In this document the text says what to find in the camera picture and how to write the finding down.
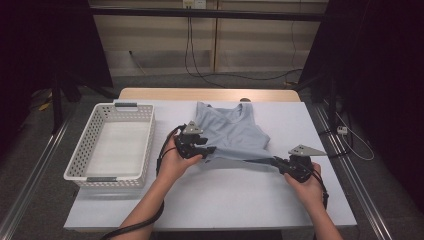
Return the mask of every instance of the person's arm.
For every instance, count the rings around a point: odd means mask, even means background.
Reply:
[[[165,148],[165,152],[166,150],[174,147],[174,138],[171,137]],[[146,195],[144,195],[141,201],[124,220],[120,228],[143,222],[154,216],[159,210],[165,195],[171,189],[172,185],[184,174],[188,167],[199,162],[201,158],[202,155],[197,155],[190,159],[183,159],[176,149],[168,151],[162,159],[162,164],[156,180],[150,186]],[[153,224],[133,232],[116,236],[112,239],[147,240],[149,239],[152,230]]]
[[[319,164],[313,163],[314,169],[321,174]],[[306,211],[314,225],[317,240],[339,240],[343,239],[328,216],[322,202],[322,187],[315,177],[311,176],[306,182],[299,183],[289,174],[285,173],[286,181],[294,188],[299,200],[303,203]]]

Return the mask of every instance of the gray t-shirt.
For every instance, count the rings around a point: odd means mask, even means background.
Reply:
[[[273,157],[265,150],[270,138],[255,124],[250,103],[224,109],[198,102],[195,123],[203,129],[201,136],[208,138],[207,144],[202,147],[217,147],[206,160],[258,160]]]

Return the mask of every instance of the white basket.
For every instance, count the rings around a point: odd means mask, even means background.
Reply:
[[[142,188],[154,124],[152,105],[97,104],[64,178],[84,188]]]

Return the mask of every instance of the white table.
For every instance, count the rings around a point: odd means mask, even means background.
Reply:
[[[142,190],[81,189],[65,228],[107,231],[118,227],[155,178],[156,158],[166,135],[195,117],[196,101],[134,100],[155,106],[156,128],[146,187]],[[238,102],[213,102],[233,108]],[[303,144],[324,150],[304,103],[254,102],[256,123],[271,141],[268,150],[287,158],[288,150]],[[312,157],[322,167],[330,194],[328,212],[337,226],[356,225],[340,183],[327,157]],[[155,223],[158,231],[283,229],[311,226],[292,188],[272,167],[237,161],[210,162],[188,169],[165,199]]]

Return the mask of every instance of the wooden tabletop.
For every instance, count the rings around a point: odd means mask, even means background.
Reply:
[[[205,88],[125,88],[119,99],[300,102],[299,95],[293,90]]]

